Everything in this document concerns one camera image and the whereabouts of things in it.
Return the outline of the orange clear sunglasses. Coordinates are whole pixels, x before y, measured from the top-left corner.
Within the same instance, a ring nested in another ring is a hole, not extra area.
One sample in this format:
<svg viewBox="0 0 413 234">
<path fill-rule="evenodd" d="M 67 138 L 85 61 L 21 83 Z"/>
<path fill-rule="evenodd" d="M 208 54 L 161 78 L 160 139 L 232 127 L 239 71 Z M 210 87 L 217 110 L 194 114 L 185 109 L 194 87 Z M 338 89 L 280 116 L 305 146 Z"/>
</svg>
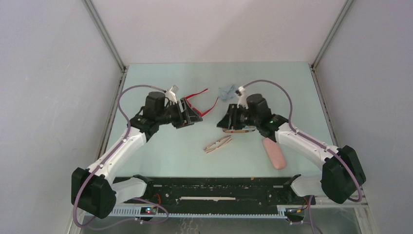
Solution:
<svg viewBox="0 0 413 234">
<path fill-rule="evenodd" d="M 209 144 L 204 148 L 204 152 L 206 154 L 211 153 L 217 149 L 222 148 L 224 145 L 228 144 L 232 140 L 232 137 L 230 135 L 226 135 L 213 143 Z"/>
</svg>

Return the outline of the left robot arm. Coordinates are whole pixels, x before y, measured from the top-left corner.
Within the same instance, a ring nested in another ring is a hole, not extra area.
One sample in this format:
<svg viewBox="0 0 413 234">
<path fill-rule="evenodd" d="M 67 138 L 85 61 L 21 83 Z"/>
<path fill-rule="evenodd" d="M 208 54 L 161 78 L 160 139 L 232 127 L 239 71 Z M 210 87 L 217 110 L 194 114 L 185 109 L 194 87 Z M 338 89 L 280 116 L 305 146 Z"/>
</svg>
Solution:
<svg viewBox="0 0 413 234">
<path fill-rule="evenodd" d="M 76 218 L 77 210 L 81 209 L 103 219 L 119 203 L 133 198 L 142 203 L 152 201 L 154 190 L 148 182 L 133 176 L 115 183 L 118 171 L 159 131 L 161 125 L 170 124 L 180 129 L 202 120 L 201 114 L 185 98 L 177 100 L 172 91 L 150 92 L 141 112 L 128 119 L 125 131 L 115 144 L 86 169 L 73 171 L 73 217 Z"/>
</svg>

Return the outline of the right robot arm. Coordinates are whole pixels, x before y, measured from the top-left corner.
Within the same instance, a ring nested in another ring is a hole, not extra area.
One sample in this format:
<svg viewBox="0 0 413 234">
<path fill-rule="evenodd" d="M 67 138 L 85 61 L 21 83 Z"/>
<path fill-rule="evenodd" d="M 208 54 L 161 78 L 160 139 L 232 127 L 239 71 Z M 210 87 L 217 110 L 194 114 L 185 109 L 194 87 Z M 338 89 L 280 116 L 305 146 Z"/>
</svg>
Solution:
<svg viewBox="0 0 413 234">
<path fill-rule="evenodd" d="M 293 179 L 283 191 L 286 202 L 295 204 L 304 196 L 326 195 L 342 204 L 351 200 L 352 194 L 361 194 L 366 176 L 352 147 L 328 145 L 312 138 L 295 128 L 287 118 L 272 113 L 261 94 L 250 95 L 245 100 L 246 106 L 230 104 L 216 126 L 224 130 L 255 127 L 270 141 L 276 153 L 281 153 L 280 145 L 287 146 L 304 155 L 321 171 L 320 175 L 300 175 Z"/>
</svg>

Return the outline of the plaid brown glasses case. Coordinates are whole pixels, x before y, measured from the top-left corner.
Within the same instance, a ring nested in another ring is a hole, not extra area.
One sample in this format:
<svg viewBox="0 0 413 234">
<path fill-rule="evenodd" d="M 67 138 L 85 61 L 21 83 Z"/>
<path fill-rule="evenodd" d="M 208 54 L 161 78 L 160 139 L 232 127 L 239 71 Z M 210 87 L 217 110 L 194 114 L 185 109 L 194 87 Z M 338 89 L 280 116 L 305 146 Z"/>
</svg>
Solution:
<svg viewBox="0 0 413 234">
<path fill-rule="evenodd" d="M 246 126 L 242 129 L 222 129 L 223 132 L 228 133 L 228 134 L 243 134 L 243 133 L 250 133 L 255 131 L 256 128 L 253 126 Z"/>
</svg>

